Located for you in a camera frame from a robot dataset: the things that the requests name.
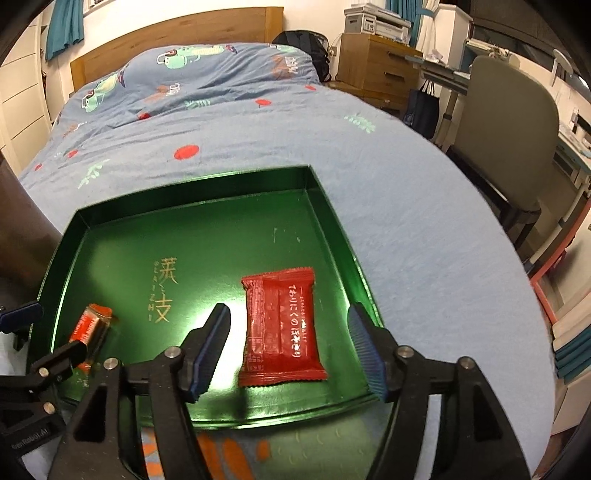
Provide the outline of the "black backpack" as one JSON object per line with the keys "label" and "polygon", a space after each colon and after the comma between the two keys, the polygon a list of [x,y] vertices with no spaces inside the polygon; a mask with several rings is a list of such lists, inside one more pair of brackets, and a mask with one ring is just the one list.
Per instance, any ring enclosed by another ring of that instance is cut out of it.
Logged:
{"label": "black backpack", "polygon": [[332,79],[329,41],[325,35],[310,30],[288,30],[277,35],[272,44],[294,47],[307,53],[317,71],[318,79],[322,83],[329,82]]}

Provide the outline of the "white wardrobe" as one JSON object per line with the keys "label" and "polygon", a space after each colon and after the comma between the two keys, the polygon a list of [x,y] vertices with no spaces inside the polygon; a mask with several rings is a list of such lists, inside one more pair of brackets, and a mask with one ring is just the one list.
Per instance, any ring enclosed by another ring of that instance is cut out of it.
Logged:
{"label": "white wardrobe", "polygon": [[33,19],[1,65],[1,153],[19,175],[46,144],[51,123],[42,82],[41,20]]}

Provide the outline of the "green tray box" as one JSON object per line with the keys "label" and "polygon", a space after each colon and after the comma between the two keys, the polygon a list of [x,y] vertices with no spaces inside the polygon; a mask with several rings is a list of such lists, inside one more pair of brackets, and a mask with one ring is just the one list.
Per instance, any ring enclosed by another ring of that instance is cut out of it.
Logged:
{"label": "green tray box", "polygon": [[[322,382],[242,388],[242,277],[294,267],[315,272]],[[349,337],[349,305],[378,308],[344,228],[307,166],[225,174],[162,186],[77,211],[40,291],[43,318],[27,359],[65,344],[84,308],[115,316],[98,352],[124,364],[154,358],[223,303],[231,329],[211,388],[188,411],[198,429],[312,420],[373,401]]]}

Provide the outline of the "wooden headboard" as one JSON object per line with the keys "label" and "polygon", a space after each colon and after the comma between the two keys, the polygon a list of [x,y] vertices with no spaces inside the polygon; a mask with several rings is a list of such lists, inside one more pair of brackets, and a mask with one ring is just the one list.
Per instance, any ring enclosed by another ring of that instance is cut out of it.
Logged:
{"label": "wooden headboard", "polygon": [[73,89],[121,68],[157,47],[189,44],[268,43],[283,31],[283,7],[246,7],[200,12],[131,31],[70,62]]}

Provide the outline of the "blue cartoon bed blanket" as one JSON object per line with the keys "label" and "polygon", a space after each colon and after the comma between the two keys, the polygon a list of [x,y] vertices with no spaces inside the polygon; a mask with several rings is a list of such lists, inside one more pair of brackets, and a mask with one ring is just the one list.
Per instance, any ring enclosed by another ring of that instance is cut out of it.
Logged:
{"label": "blue cartoon bed blanket", "polygon": [[517,253],[440,150],[322,86],[304,52],[145,51],[64,105],[20,180],[64,229],[76,210],[136,190],[296,165],[318,175],[394,337],[432,358],[474,357],[535,469],[554,417],[554,368]]}

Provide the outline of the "teal curtain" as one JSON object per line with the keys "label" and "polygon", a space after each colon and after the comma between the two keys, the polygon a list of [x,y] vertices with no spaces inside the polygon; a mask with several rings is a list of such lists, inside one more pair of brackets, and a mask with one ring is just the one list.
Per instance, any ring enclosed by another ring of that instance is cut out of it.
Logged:
{"label": "teal curtain", "polygon": [[83,0],[56,0],[45,47],[49,62],[84,40]]}

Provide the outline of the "dark blue tote bag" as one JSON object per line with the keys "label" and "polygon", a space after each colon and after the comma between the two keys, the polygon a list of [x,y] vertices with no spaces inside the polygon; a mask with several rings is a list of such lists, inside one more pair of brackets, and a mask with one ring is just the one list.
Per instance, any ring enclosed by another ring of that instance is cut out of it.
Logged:
{"label": "dark blue tote bag", "polygon": [[440,101],[435,95],[435,84],[431,80],[425,80],[419,89],[410,91],[403,123],[427,140],[432,140],[439,114]]}

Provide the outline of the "black electric kettle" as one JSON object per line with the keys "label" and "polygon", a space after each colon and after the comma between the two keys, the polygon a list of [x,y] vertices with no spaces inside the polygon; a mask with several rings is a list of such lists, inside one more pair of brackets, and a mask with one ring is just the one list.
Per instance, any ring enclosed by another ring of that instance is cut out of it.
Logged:
{"label": "black electric kettle", "polygon": [[12,308],[37,298],[61,235],[1,156],[1,304]]}

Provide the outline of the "white printer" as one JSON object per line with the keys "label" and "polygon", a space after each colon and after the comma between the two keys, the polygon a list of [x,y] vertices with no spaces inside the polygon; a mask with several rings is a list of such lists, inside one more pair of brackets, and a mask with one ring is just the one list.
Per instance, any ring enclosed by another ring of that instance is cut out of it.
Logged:
{"label": "white printer", "polygon": [[378,35],[399,43],[410,43],[412,23],[399,14],[372,3],[352,4],[344,10],[345,33]]}

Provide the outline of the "wooden drawer cabinet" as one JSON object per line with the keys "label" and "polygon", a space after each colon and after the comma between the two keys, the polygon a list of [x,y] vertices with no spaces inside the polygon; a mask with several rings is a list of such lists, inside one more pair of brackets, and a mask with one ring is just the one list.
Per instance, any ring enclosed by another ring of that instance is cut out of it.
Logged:
{"label": "wooden drawer cabinet", "polygon": [[402,118],[420,75],[408,58],[422,56],[415,48],[378,35],[344,33],[337,74],[328,86]]}

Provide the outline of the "red rectangular snack packet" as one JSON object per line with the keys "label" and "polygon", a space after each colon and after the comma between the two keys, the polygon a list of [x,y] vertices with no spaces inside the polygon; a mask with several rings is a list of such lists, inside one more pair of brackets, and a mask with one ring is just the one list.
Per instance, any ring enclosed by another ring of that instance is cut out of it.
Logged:
{"label": "red rectangular snack packet", "polygon": [[247,326],[239,386],[328,379],[315,336],[314,285],[311,267],[242,278]]}

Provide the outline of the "clear red-edged wafer packet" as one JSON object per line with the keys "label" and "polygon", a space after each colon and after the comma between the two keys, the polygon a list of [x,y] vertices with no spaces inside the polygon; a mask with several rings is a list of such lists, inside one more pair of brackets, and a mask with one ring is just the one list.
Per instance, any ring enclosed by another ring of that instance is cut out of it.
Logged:
{"label": "clear red-edged wafer packet", "polygon": [[69,337],[70,342],[80,341],[87,348],[85,360],[77,366],[86,375],[90,374],[91,367],[110,328],[112,318],[113,310],[111,308],[95,303],[88,304]]}

